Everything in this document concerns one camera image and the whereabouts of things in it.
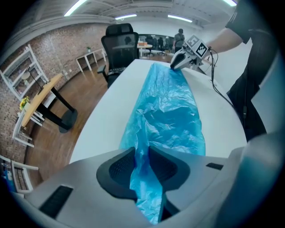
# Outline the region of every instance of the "chair headrest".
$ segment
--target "chair headrest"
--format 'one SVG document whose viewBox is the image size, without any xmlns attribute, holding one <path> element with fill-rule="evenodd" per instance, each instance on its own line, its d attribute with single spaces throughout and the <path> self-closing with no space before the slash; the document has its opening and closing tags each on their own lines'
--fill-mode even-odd
<svg viewBox="0 0 285 228">
<path fill-rule="evenodd" d="M 106 36 L 121 35 L 125 33 L 133 33 L 133 27 L 129 24 L 112 24 L 106 29 Z"/>
</svg>

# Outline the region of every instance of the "black cable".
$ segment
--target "black cable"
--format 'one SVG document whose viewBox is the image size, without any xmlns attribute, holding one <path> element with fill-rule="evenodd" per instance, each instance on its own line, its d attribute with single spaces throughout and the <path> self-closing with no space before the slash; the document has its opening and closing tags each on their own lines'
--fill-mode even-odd
<svg viewBox="0 0 285 228">
<path fill-rule="evenodd" d="M 215 52 L 217 54 L 217 60 L 214 62 L 214 58 L 213 58 L 213 54 L 212 54 L 212 51 Z M 236 112 L 237 116 L 239 117 L 240 121 L 241 121 L 241 124 L 243 125 L 243 121 L 241 120 L 240 118 L 240 115 L 238 114 L 238 112 L 236 111 L 236 108 L 234 107 L 234 105 L 216 88 L 215 84 L 214 84 L 214 72 L 215 72 L 215 66 L 216 66 L 216 63 L 219 59 L 219 55 L 218 53 L 209 48 L 209 52 L 210 52 L 210 55 L 212 57 L 212 73 L 211 73 L 211 80 L 212 80 L 212 85 L 213 85 L 213 89 L 223 98 L 225 99 L 229 104 L 230 106 L 234 109 L 234 111 Z"/>
</svg>

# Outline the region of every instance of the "curved white desk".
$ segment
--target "curved white desk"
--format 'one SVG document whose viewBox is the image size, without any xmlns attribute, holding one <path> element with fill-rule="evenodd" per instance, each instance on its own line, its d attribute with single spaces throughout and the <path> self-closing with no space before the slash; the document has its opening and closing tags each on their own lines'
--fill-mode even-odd
<svg viewBox="0 0 285 228">
<path fill-rule="evenodd" d="M 134 60 L 107 90 L 88 118 L 70 163 L 118 149 L 130 114 L 154 62 L 157 61 Z M 183 69 L 182 72 L 198 107 L 206 155 L 228 157 L 233 149 L 245 146 L 246 138 L 237 114 L 214 91 L 210 77 L 191 69 Z M 216 84 L 217 89 L 226 96 L 224 90 Z"/>
</svg>

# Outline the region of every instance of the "ceiling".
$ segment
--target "ceiling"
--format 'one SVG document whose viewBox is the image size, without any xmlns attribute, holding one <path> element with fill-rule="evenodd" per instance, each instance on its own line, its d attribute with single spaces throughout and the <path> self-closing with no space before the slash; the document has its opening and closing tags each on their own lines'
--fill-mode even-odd
<svg viewBox="0 0 285 228">
<path fill-rule="evenodd" d="M 167 18 L 171 13 L 191 19 L 193 23 L 189 23 L 189 26 L 203 29 L 203 26 L 216 23 L 221 18 L 228 19 L 234 11 L 234 7 L 222 0 L 87 0 L 70 16 L 64 17 L 77 1 L 38 0 L 15 26 L 2 51 L 15 51 L 34 37 L 62 26 L 115 23 L 115 17 L 132 13 L 138 15 L 132 20 L 141 20 L 142 17 Z"/>
</svg>

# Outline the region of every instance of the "brick wall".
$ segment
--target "brick wall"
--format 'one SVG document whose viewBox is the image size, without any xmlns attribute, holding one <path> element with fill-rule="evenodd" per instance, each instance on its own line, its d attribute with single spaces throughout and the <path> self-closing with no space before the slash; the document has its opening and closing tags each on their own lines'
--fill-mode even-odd
<svg viewBox="0 0 285 228">
<path fill-rule="evenodd" d="M 87 52 L 87 47 L 90 47 L 91 50 L 102 48 L 101 37 L 105 35 L 106 28 L 107 24 L 70 25 L 42 34 L 27 44 L 31 45 L 39 64 L 49 79 L 63 70 L 71 78 L 80 72 L 75 61 L 76 57 L 84 55 Z M 15 51 L 0 66 L 0 69 L 3 71 L 24 51 L 27 44 Z M 96 55 L 96 58 L 102 58 L 101 54 Z M 84 60 L 81 60 L 80 64 L 82 67 L 86 66 Z M 56 85 L 56 89 L 61 88 L 66 82 L 66 78 L 63 77 Z M 35 83 L 27 95 L 32 98 L 37 92 L 38 88 Z M 23 162 L 26 146 L 12 139 L 19 104 L 20 101 L 0 77 L 0 154 L 12 160 Z M 27 127 L 28 132 L 30 132 L 32 125 L 33 123 L 30 121 Z"/>
</svg>

